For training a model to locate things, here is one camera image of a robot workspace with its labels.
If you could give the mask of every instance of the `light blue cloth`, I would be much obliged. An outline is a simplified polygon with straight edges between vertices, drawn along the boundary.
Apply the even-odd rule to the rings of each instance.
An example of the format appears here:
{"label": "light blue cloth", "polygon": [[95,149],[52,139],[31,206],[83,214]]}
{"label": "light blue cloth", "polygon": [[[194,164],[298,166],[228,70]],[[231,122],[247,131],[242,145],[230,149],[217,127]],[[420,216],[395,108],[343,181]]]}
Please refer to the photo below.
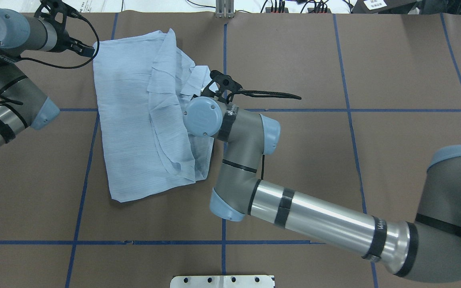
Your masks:
{"label": "light blue cloth", "polygon": [[112,199],[206,179],[213,139],[188,135],[182,111],[210,71],[177,48],[174,31],[100,42],[93,65]]}

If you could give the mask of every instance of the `brown table surface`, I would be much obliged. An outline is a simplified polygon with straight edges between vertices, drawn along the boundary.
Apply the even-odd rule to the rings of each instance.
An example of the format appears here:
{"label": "brown table surface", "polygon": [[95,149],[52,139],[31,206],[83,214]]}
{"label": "brown table surface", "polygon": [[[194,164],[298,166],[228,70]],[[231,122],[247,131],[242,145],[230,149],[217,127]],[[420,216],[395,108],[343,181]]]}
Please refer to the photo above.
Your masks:
{"label": "brown table surface", "polygon": [[[86,17],[101,40],[172,28],[196,64],[247,89],[300,95],[235,98],[282,126],[265,162],[270,182],[413,221],[433,153],[461,144],[461,16]],[[69,20],[68,31],[95,40],[83,22]],[[65,65],[84,60],[71,52],[27,54]],[[92,66],[18,66],[62,112],[0,148],[0,287],[167,288],[172,276],[222,273],[275,275],[278,288],[461,287],[398,278],[249,216],[222,221],[208,208],[221,143],[207,180],[125,204],[110,200]]]}

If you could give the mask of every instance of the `sticker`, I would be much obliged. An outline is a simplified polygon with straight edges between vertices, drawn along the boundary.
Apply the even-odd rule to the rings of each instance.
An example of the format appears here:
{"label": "sticker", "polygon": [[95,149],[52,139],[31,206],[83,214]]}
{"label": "sticker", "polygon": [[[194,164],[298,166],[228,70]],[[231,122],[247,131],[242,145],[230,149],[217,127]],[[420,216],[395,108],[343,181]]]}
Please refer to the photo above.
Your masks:
{"label": "sticker", "polygon": [[374,9],[387,6],[384,0],[364,0],[364,4],[366,4],[367,9],[370,9],[370,10],[374,10]]}
{"label": "sticker", "polygon": [[79,12],[91,12],[92,11],[92,0],[86,0],[81,2],[81,6],[78,9]]}

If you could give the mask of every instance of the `blue end cap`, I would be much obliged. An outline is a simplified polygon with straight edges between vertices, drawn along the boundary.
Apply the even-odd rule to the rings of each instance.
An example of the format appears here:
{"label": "blue end cap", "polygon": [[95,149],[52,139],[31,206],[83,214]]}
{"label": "blue end cap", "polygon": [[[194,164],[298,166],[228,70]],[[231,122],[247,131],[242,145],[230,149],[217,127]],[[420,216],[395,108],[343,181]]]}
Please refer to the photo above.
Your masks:
{"label": "blue end cap", "polygon": [[46,126],[54,120],[58,114],[60,114],[60,109],[53,103],[53,101],[47,97],[44,105],[40,108],[40,111],[37,114],[33,123],[31,123],[31,127],[35,130],[40,130],[42,127]]}
{"label": "blue end cap", "polygon": [[17,11],[0,8],[0,48],[19,47],[30,37],[28,20]]}
{"label": "blue end cap", "polygon": [[280,139],[280,123],[277,120],[266,117],[262,114],[264,130],[264,155],[273,154]]}
{"label": "blue end cap", "polygon": [[209,137],[220,130],[223,115],[216,101],[209,97],[197,97],[187,105],[183,120],[188,133]]}
{"label": "blue end cap", "polygon": [[229,206],[223,199],[216,194],[214,188],[212,189],[211,201],[209,202],[209,209],[211,212],[220,217],[221,219],[239,222],[243,220],[245,214],[236,211],[234,208]]}
{"label": "blue end cap", "polygon": [[461,157],[461,145],[453,145],[441,148],[433,155],[428,169],[441,161],[455,157]]}

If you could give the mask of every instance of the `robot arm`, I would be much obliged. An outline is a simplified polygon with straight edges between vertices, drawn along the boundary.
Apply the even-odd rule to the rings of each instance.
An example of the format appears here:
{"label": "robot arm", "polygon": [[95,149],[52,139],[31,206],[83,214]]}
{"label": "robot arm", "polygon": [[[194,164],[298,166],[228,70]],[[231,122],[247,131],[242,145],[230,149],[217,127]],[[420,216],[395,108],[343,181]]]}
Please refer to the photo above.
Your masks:
{"label": "robot arm", "polygon": [[[59,114],[53,101],[15,66],[15,62],[23,60],[21,53],[68,49],[91,57],[90,60],[97,54],[93,47],[70,38],[65,30],[67,16],[85,20],[74,8],[60,0],[42,0],[41,3],[34,18],[0,9],[0,146],[28,126],[41,129]],[[55,20],[58,13],[63,14],[62,22]]]}
{"label": "robot arm", "polygon": [[436,153],[414,223],[390,222],[256,179],[263,154],[273,153],[280,124],[221,97],[241,86],[216,77],[217,93],[194,97],[184,112],[187,131],[227,142],[210,208],[241,221],[248,214],[384,264],[421,282],[461,280],[461,146]]}

